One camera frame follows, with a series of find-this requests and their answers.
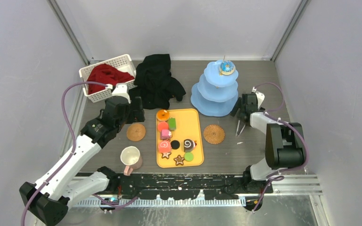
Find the metal tongs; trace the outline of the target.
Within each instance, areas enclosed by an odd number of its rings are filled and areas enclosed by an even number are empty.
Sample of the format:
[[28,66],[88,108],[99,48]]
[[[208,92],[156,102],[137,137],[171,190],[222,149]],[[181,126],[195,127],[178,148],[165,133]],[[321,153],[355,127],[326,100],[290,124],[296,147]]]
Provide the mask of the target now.
[[236,137],[240,136],[240,134],[243,132],[245,126],[246,126],[246,124],[244,123],[244,121],[238,120],[236,134],[235,134]]

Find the blue three-tier cake stand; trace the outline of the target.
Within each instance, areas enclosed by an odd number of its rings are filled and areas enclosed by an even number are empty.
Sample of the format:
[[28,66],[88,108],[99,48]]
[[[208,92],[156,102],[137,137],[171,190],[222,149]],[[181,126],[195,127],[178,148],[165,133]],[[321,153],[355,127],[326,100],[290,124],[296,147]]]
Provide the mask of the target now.
[[226,116],[238,99],[239,73],[235,69],[231,75],[221,75],[219,67],[223,60],[226,59],[208,63],[199,81],[192,86],[191,103],[203,115]]

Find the blue donut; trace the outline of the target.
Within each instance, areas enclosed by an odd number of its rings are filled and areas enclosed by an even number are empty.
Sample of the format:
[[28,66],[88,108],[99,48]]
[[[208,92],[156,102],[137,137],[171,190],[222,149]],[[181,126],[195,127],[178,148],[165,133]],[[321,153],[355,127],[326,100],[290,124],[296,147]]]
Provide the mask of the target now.
[[234,73],[236,67],[233,62],[223,60],[220,64],[219,71],[221,75],[231,75]]

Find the green roll cake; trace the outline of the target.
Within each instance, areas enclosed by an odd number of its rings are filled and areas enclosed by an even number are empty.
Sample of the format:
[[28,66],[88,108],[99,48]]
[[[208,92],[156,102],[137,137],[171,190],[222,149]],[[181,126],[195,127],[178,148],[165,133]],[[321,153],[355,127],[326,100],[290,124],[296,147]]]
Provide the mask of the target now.
[[176,130],[176,119],[175,118],[169,118],[167,120],[169,130]]

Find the chocolate swirl roll cake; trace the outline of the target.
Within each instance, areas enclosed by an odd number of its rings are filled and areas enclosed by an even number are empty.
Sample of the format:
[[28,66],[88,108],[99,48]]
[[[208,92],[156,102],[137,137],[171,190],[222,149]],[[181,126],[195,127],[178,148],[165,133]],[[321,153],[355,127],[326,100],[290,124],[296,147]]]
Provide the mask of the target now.
[[183,150],[185,153],[192,152],[197,146],[196,141],[191,139],[185,139],[183,141]]

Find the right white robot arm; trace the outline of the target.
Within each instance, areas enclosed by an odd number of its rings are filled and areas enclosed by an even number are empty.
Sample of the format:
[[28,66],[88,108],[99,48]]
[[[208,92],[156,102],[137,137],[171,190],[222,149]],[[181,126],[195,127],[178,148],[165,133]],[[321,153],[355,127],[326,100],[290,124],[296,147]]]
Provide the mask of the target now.
[[260,106],[260,93],[242,94],[230,115],[238,119],[236,136],[245,127],[254,128],[265,135],[265,156],[258,163],[248,166],[241,183],[248,193],[255,193],[261,182],[280,180],[275,174],[303,167],[307,161],[302,126],[282,119],[272,118]]

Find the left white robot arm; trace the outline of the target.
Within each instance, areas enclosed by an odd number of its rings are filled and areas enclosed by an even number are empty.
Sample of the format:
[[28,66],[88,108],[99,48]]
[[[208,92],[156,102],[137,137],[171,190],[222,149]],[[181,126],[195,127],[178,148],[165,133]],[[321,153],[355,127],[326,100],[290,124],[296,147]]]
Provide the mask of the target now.
[[114,194],[119,187],[116,173],[101,167],[92,175],[70,184],[80,169],[121,131],[125,124],[144,122],[141,97],[128,100],[114,96],[105,100],[99,115],[88,121],[68,152],[35,183],[24,182],[19,192],[25,205],[47,226],[57,225],[79,201],[101,191]]

